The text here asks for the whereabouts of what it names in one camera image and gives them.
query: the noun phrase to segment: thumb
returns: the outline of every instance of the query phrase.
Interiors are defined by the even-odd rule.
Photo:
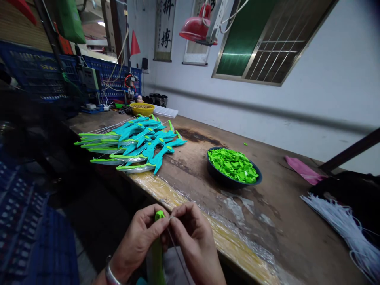
[[[189,245],[191,242],[193,242],[193,239],[189,236],[189,234],[187,233],[185,229],[185,226],[182,224],[182,222],[179,219],[177,219],[176,217],[171,217],[170,225],[181,247]]]
[[[151,225],[150,228],[146,230],[149,240],[153,242],[156,238],[158,238],[164,232],[164,230],[166,230],[168,225],[169,225],[168,218],[161,218],[155,221],[154,224]]]

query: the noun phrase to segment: bundle of white strings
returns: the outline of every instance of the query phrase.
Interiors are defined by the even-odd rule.
[[[352,215],[352,209],[341,206],[335,200],[326,201],[309,193],[301,196],[311,208],[320,214],[346,241],[350,257],[372,284],[380,284],[380,250],[363,235],[361,223]]]

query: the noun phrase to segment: green curtain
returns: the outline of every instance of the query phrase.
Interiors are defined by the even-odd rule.
[[[249,0],[232,24],[217,74],[242,76],[278,0]]]

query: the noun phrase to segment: dark pole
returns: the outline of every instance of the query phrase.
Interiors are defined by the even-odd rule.
[[[51,49],[53,50],[53,53],[55,55],[55,59],[57,60],[58,65],[61,68],[61,71],[64,72],[61,63],[61,58],[59,57],[59,55],[63,53],[63,50],[61,44],[59,43],[57,32],[55,31],[53,22],[51,21],[48,10],[46,9],[44,0],[34,0],[34,3],[36,5],[37,12],[41,18],[42,26],[45,29],[47,39],[49,40],[49,43],[51,45]]]
[[[127,0],[124,0],[124,2],[125,2],[125,10],[128,11]],[[126,13],[126,15],[125,15],[125,22],[126,22],[126,24],[125,24],[125,30],[127,30],[128,27],[129,27],[129,25],[128,25],[128,13]],[[130,74],[132,74],[132,72],[131,72],[131,65],[132,65],[131,64],[131,52],[129,50],[129,34],[130,33],[131,33],[131,31],[128,32],[128,36],[127,36],[127,40],[126,40],[125,44],[127,45],[128,72]]]
[[[319,169],[327,174],[330,174],[332,170],[341,166],[343,163],[349,161],[355,156],[361,154],[367,149],[373,147],[374,145],[380,143],[380,128],[371,132],[369,135],[365,136],[358,142],[354,143],[352,146],[342,151],[337,156],[331,158],[328,162],[322,164]]]
[[[122,51],[122,34],[120,31],[119,20],[118,20],[118,4],[115,0],[110,0],[110,9],[111,9],[111,17],[112,17],[112,27],[114,30],[114,39],[116,46],[116,55],[118,56]]]

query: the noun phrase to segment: pink cloth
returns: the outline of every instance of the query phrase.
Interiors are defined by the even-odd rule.
[[[326,178],[326,176],[319,175],[314,170],[310,169],[310,167],[308,167],[298,158],[291,158],[291,157],[285,156],[285,160],[291,168],[293,168],[299,175],[301,175],[311,185],[317,185],[318,182]]]

